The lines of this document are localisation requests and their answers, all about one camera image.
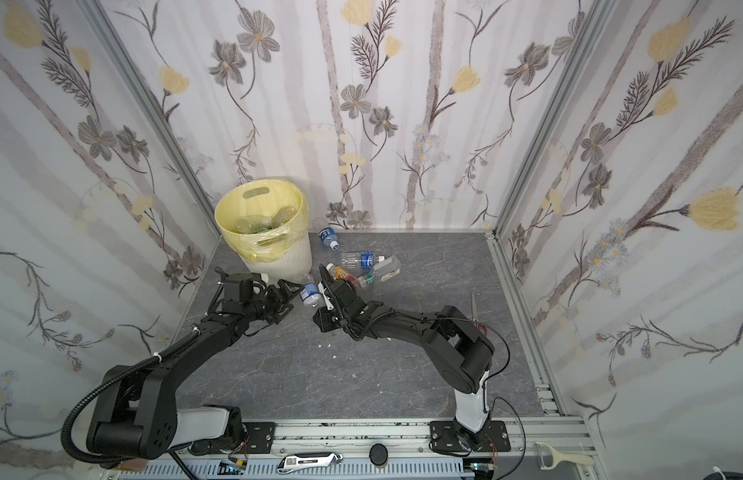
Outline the red orange tea bottle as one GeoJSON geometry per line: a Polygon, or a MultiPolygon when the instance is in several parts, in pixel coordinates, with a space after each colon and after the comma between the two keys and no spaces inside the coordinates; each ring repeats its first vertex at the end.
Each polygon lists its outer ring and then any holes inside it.
{"type": "Polygon", "coordinates": [[[353,284],[358,282],[357,277],[354,274],[351,274],[351,272],[349,272],[349,270],[347,270],[343,266],[329,263],[327,265],[327,270],[334,279],[346,280],[347,282],[351,282],[353,284]]]}

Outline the clear bottle blue label top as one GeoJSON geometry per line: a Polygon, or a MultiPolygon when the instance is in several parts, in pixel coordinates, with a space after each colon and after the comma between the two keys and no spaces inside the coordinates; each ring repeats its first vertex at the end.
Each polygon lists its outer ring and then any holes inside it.
{"type": "Polygon", "coordinates": [[[356,273],[369,272],[383,261],[385,256],[373,252],[343,252],[341,255],[343,268],[356,273]]]}

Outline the clear crushed bottle white cap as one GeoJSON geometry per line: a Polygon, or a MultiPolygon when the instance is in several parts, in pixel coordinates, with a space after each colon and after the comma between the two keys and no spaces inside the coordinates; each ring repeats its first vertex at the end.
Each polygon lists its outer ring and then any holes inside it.
{"type": "Polygon", "coordinates": [[[280,228],[290,222],[296,215],[297,209],[283,207],[274,216],[251,215],[238,220],[236,231],[239,234],[255,235],[280,228]]]}

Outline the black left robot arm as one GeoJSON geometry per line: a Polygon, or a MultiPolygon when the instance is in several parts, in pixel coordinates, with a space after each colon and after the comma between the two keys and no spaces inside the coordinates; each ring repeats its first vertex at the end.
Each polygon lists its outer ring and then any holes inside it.
{"type": "Polygon", "coordinates": [[[183,447],[198,446],[201,454],[236,450],[248,440],[239,408],[181,410],[177,391],[208,360],[254,336],[251,323],[280,323],[303,287],[288,280],[270,285],[257,273],[218,273],[207,314],[187,335],[132,366],[112,368],[73,407],[61,430],[71,458],[109,465],[153,460],[183,447]]]}

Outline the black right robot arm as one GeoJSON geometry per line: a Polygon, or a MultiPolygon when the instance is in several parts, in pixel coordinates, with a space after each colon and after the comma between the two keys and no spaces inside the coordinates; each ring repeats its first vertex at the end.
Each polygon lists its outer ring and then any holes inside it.
{"type": "Polygon", "coordinates": [[[489,439],[485,384],[495,346],[475,322],[451,305],[435,313],[417,313],[367,302],[351,282],[331,276],[325,265],[319,272],[327,305],[314,315],[315,324],[323,332],[341,329],[355,342],[389,339],[421,347],[455,391],[453,432],[435,438],[457,443],[457,454],[479,450],[489,439]]]}

